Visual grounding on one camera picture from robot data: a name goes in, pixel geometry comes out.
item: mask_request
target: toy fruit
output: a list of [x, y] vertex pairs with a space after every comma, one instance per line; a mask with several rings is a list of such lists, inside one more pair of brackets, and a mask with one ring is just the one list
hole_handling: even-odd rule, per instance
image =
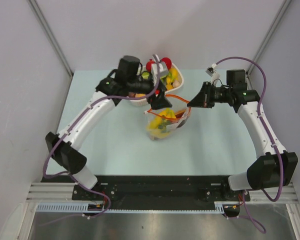
[[147, 71], [145, 71], [145, 72], [143, 72], [143, 73], [141, 74], [141, 76], [142, 76], [143, 79], [148, 79], [149, 76], [150, 76], [150, 73], [148, 73]]
[[150, 60], [146, 63], [145, 69], [146, 69], [148, 72], [151, 72], [151, 65], [152, 65], [152, 64], [155, 64], [155, 63], [156, 63], [155, 61], [153, 61], [152, 59], [150, 59]]
[[165, 85], [165, 87], [166, 87], [167, 91], [174, 89], [174, 87], [171, 84], [167, 84], [167, 85]]
[[175, 88], [177, 88], [177, 87], [179, 87], [181, 85], [181, 83], [179, 82], [179, 81], [174, 81], [173, 83], [172, 83], [172, 87], [175, 89]]
[[176, 79], [178, 77], [178, 71], [175, 68], [171, 68], [169, 70], [169, 72], [171, 73], [172, 79]]
[[168, 70], [170, 70], [170, 68], [172, 66], [172, 61], [170, 60], [170, 58], [164, 57], [161, 59], [161, 61], [164, 62], [166, 67], [168, 68]]
[[145, 96], [145, 94], [139, 94], [139, 93], [137, 93], [137, 94], [135, 95], [136, 98], [141, 98], [141, 97], [143, 97], [143, 96]]
[[165, 80], [166, 80], [166, 84], [171, 84], [172, 83], [172, 79], [169, 76], [167, 76]]

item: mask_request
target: red apple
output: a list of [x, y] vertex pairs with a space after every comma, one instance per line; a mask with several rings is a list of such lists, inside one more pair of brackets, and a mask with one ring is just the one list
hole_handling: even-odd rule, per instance
[[155, 61], [153, 61], [152, 59], [150, 59], [150, 60], [146, 63], [145, 69], [146, 69], [148, 72], [151, 73], [151, 65], [152, 65], [152, 64], [155, 64], [155, 63], [156, 63]]
[[170, 60], [170, 58], [164, 57], [161, 59], [161, 61], [164, 62], [166, 67], [168, 68], [168, 70], [170, 70], [170, 68], [172, 66], [172, 61]]

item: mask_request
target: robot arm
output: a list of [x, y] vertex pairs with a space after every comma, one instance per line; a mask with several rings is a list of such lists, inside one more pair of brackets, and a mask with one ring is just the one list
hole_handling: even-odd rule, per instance
[[[49, 132], [45, 137], [49, 151], [52, 152], [53, 148], [56, 148], [52, 158], [88, 189], [93, 188], [98, 179], [86, 166], [87, 158], [79, 153], [79, 149], [104, 115], [113, 110], [121, 99], [133, 100], [127, 97], [129, 92], [147, 94], [147, 101], [152, 109], [172, 106], [165, 97], [166, 87], [157, 79], [158, 72], [160, 74], [168, 72], [167, 66], [157, 58], [157, 64], [151, 66], [150, 79], [143, 80], [140, 75], [137, 75], [139, 65], [138, 58], [124, 56], [119, 62], [118, 69], [111, 71], [100, 81], [96, 92], [76, 118], [58, 134]], [[159, 90], [158, 95], [154, 93], [155, 85]]]
[[231, 190], [265, 189], [278, 187], [280, 184], [280, 166], [277, 152], [283, 163], [283, 186], [290, 183], [298, 158], [294, 152], [287, 152], [272, 130], [263, 106], [260, 112], [263, 121], [271, 133], [274, 143], [258, 116], [258, 103], [260, 97], [255, 90], [248, 90], [245, 70], [228, 70], [226, 73], [227, 85], [216, 87], [219, 74], [214, 70], [214, 65], [207, 69], [211, 81], [204, 82], [200, 92], [188, 103], [192, 108], [213, 108], [215, 103], [228, 103], [238, 113], [244, 122], [252, 139], [257, 160], [246, 172], [231, 175], [228, 184]]

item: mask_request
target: white wall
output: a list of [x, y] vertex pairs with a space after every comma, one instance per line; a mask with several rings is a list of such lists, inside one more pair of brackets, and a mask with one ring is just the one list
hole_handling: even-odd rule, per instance
[[[268, 79], [264, 109], [276, 135], [299, 162], [293, 184], [300, 201], [300, 0], [292, 1], [260, 65]], [[262, 77], [253, 71], [252, 85], [261, 89]]]
[[[253, 58], [283, 0], [37, 0], [74, 70], [108, 70], [153, 53], [181, 69]], [[247, 67], [229, 61], [224, 68]]]
[[70, 79], [27, 1], [0, 1], [0, 230], [41, 177]]

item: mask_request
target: purple cable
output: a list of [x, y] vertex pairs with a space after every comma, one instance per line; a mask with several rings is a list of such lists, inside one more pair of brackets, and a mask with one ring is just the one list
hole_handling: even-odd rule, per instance
[[[76, 180], [75, 177], [73, 177], [72, 175], [69, 175], [69, 176], [70, 176], [70, 178], [71, 178], [75, 183], [78, 182], [78, 181]], [[97, 213], [96, 215], [87, 216], [87, 218], [89, 218], [89, 219], [94, 219], [94, 218], [99, 217], [100, 215], [104, 214], [106, 211], [109, 210], [109, 208], [111, 207], [111, 201], [110, 201], [110, 198], [109, 198], [107, 195], [103, 194], [102, 192], [93, 191], [93, 190], [91, 190], [91, 189], [85, 187], [84, 185], [82, 185], [82, 184], [79, 183], [79, 182], [78, 182], [78, 185], [79, 185], [81, 188], [83, 188], [84, 190], [89, 191], [89, 192], [94, 193], [94, 194], [98, 194], [98, 195], [100, 195], [100, 196], [102, 196], [102, 197], [104, 197], [104, 198], [106, 198], [106, 199], [108, 200], [108, 206], [107, 206], [105, 209], [103, 209], [101, 212]], [[43, 223], [43, 224], [39, 224], [39, 226], [40, 226], [40, 227], [43, 227], [43, 226], [46, 226], [46, 225], [49, 225], [49, 224], [53, 224], [53, 223], [59, 222], [59, 221], [61, 221], [61, 220], [63, 220], [63, 219], [72, 218], [72, 217], [82, 217], [82, 216], [83, 216], [83, 215], [82, 215], [81, 213], [80, 213], [80, 214], [79, 214], [79, 213], [75, 213], [75, 214], [71, 214], [71, 215], [66, 215], [66, 216], [60, 217], [60, 218], [58, 218], [58, 219], [55, 219], [55, 220], [52, 220], [52, 221], [45, 222], [45, 223]]]
[[271, 201], [271, 202], [276, 202], [279, 200], [280, 198], [280, 195], [281, 195], [281, 192], [282, 192], [282, 188], [283, 188], [283, 185], [284, 185], [284, 165], [283, 165], [283, 161], [282, 161], [282, 158], [281, 158], [281, 155], [280, 155], [280, 152], [279, 152], [279, 149], [276, 145], [276, 142], [274, 140], [274, 137], [272, 136], [264, 118], [262, 117], [261, 115], [261, 104], [262, 104], [262, 101], [264, 99], [264, 96], [265, 96], [265, 93], [266, 93], [266, 88], [267, 88], [267, 78], [266, 78], [266, 74], [265, 72], [263, 71], [263, 69], [260, 67], [260, 65], [248, 58], [245, 58], [245, 57], [241, 57], [241, 56], [231, 56], [231, 57], [227, 57], [227, 58], [224, 58], [224, 59], [221, 59], [220, 61], [218, 61], [216, 63], [216, 65], [226, 61], [226, 60], [230, 60], [230, 59], [240, 59], [240, 60], [245, 60], [249, 63], [252, 63], [253, 65], [255, 65], [261, 72], [262, 76], [263, 76], [263, 90], [262, 90], [262, 93], [261, 93], [261, 96], [260, 96], [260, 100], [259, 100], [259, 103], [258, 103], [258, 106], [257, 106], [257, 113], [259, 115], [259, 119], [266, 131], [266, 133], [268, 134], [269, 138], [270, 138], [270, 141], [272, 143], [272, 147], [274, 148], [274, 151], [276, 153], [276, 155], [278, 156], [278, 160], [279, 160], [279, 168], [280, 168], [280, 182], [279, 182], [279, 188], [278, 188], [278, 192], [275, 196], [275, 198], [271, 198], [269, 196], [269, 194], [266, 192], [266, 190], [262, 189], [262, 191], [264, 192], [264, 194], [267, 196], [267, 198]]
[[243, 191], [242, 196], [243, 196], [243, 197], [242, 197], [243, 205], [244, 205], [244, 208], [245, 208], [245, 211], [246, 211], [247, 216], [231, 216], [231, 217], [228, 217], [225, 213], [223, 214], [223, 216], [225, 216], [227, 219], [248, 219], [248, 220], [250, 220], [250, 221], [253, 223], [253, 225], [255, 226], [255, 228], [258, 229], [258, 231], [259, 231], [260, 233], [266, 234], [266, 233], [267, 233], [267, 230], [266, 230], [265, 226], [263, 226], [262, 223], [259, 222], [258, 220], [254, 219], [254, 218], [251, 216], [251, 214], [250, 214], [250, 212], [249, 212], [249, 210], [248, 210], [248, 208], [247, 208], [247, 205], [246, 205], [246, 199], [245, 199], [245, 191]]

